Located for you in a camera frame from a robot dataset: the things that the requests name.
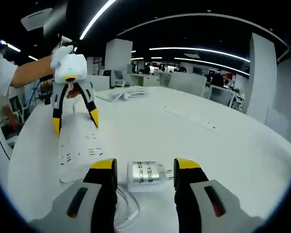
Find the black ceiling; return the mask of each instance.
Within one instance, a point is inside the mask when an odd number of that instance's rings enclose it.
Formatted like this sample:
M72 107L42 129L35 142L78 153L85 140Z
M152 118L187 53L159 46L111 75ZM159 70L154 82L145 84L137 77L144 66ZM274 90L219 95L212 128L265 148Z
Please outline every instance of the black ceiling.
M165 61L174 61L174 57L189 58L182 50L149 51L152 47L195 47L232 53L240 57L249 58L249 41L251 33L260 34L275 44L276 55L279 57L287 47L269 33L247 23L210 16L191 16L166 19L144 25L120 36L125 30L156 18L187 14L211 13L239 17L256 23L285 40L286 33L282 26L281 14L283 9L272 10L269 5L265 8L254 4L244 3L245 6L230 7L217 3L202 5L200 1L182 0L172 3L169 0L118 0L93 25L85 38L79 37L93 15L106 3L106 0L70 0L67 23L61 34L71 38L78 45L79 53L86 56L104 57L105 45L114 38L133 41L135 57L163 57ZM55 0L44 1L12 1L4 10L4 17L0 21L0 38L21 49L21 53L10 51L13 60L18 64L32 61L31 55L41 58L50 53L44 49L43 30L26 31L20 20L39 10L54 7ZM222 64L244 70L244 62L226 56L207 52L198 52L201 60Z

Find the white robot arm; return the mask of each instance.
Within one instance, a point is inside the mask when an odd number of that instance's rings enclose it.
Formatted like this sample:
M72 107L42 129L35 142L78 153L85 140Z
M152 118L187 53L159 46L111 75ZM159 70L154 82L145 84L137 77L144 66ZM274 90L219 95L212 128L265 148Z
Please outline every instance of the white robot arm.
M94 103L94 90L91 82L86 79L86 59L82 54L70 54L72 50L72 45L60 47L54 52L50 64L55 76L52 94L53 125L58 135L62 124L63 101L69 83L74 83L79 89L90 117L98 127L98 110Z

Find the person's arm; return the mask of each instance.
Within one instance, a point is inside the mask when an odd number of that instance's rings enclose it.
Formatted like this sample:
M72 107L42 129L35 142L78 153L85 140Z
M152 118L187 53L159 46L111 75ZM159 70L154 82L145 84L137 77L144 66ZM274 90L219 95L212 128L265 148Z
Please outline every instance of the person's arm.
M13 114L12 110L10 109L10 107L8 105L3 106L3 112L4 114L8 117L9 120L9 125L13 128L14 131L17 130L16 125L17 125L17 121L16 121L16 117Z
M13 75L10 86L21 87L52 74L53 70L50 68L50 62L51 56L47 56L18 67Z

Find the white desk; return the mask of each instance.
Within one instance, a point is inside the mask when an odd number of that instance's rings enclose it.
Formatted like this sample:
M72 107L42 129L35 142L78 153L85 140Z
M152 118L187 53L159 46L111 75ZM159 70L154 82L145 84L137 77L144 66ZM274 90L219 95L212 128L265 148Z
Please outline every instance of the white desk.
M132 86L160 86L160 77L151 74L129 74Z
M128 161L160 161L172 169L174 158L192 159L210 180L238 196L249 215L267 217L291 178L291 144L221 104L164 87L148 90L148 97L126 102L96 100L99 129L117 158L119 182L126 179ZM207 122L216 130L204 127ZM227 149L231 140L233 148ZM69 185L58 179L57 142L51 106L37 106L19 135L9 172L8 192L27 219L43 216ZM178 232L173 182L162 192L135 197L140 218L125 232Z

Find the white pillar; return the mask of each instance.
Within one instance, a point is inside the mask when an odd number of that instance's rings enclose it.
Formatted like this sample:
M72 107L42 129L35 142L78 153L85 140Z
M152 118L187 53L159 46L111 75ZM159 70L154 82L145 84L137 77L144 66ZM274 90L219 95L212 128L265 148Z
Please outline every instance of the white pillar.
M267 109L272 108L276 92L277 64L273 42L252 33L250 61L243 112L264 124Z
M140 70L140 69L144 69L145 68L145 62L142 62L142 61L139 61L138 62L138 70Z
M277 66L277 86L273 108L288 121L286 139L291 143L291 58Z
M131 60L132 41L114 39L107 43L105 69L125 69Z
M88 57L86 59L86 63L87 63L87 75L94 74L94 58Z

